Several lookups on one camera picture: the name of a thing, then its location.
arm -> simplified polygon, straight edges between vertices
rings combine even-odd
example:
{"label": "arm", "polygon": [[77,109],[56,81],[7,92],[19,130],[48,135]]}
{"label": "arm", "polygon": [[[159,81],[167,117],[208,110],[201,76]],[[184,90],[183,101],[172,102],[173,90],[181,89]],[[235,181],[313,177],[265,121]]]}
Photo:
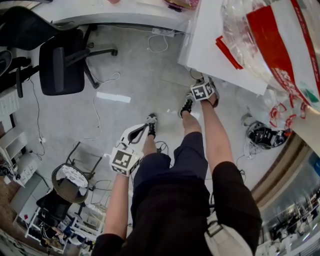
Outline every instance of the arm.
{"label": "arm", "polygon": [[128,190],[129,178],[117,174],[105,215],[104,233],[117,235],[123,240],[127,237]]}
{"label": "arm", "polygon": [[212,105],[216,96],[202,101],[206,156],[212,173],[216,215],[220,224],[235,229],[255,255],[262,220],[250,190],[234,164],[227,133]]}

desk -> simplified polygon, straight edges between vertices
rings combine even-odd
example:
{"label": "desk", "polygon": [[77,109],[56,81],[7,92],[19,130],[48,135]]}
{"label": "desk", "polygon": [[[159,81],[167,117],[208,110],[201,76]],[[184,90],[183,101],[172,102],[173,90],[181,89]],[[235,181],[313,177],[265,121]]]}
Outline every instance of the desk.
{"label": "desk", "polygon": [[220,78],[263,95],[267,84],[247,70],[236,70],[215,45],[222,34],[220,9],[223,0],[202,0],[196,11],[181,13],[161,6],[121,0],[54,0],[33,9],[48,21],[90,23],[130,23],[163,27],[190,33],[186,35],[178,62],[204,74]]}

power strip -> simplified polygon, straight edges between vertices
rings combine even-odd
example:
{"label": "power strip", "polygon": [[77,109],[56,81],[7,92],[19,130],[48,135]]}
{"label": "power strip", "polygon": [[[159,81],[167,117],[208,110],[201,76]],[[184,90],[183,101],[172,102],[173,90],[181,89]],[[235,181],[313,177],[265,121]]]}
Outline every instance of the power strip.
{"label": "power strip", "polygon": [[152,29],[152,34],[162,35],[162,36],[171,37],[171,38],[175,37],[175,32],[174,31],[161,29],[161,28],[156,28],[156,27],[154,27]]}

sneaker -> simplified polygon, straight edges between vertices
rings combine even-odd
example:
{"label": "sneaker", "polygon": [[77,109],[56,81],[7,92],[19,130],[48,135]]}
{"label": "sneaker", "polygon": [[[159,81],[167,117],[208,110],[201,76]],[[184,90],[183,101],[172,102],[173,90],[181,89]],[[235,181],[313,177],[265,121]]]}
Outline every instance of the sneaker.
{"label": "sneaker", "polygon": [[192,106],[194,105],[194,101],[195,101],[194,96],[193,96],[192,92],[189,91],[184,98],[184,104],[183,104],[181,110],[178,112],[178,115],[180,118],[182,118],[183,111],[188,111],[189,113],[191,113]]}
{"label": "sneaker", "polygon": [[157,130],[157,123],[158,123],[158,118],[155,113],[151,113],[148,115],[146,118],[146,123],[149,125],[149,135],[153,135],[156,137],[156,130]]}

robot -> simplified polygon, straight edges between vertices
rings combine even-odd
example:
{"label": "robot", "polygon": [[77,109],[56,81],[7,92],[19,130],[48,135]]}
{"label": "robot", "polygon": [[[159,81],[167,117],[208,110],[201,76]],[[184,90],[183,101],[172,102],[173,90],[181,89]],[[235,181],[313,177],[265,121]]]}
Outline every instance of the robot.
{"label": "robot", "polygon": [[109,164],[111,169],[129,177],[138,167],[144,153],[142,152],[149,132],[148,124],[137,124],[126,129],[112,149]]}

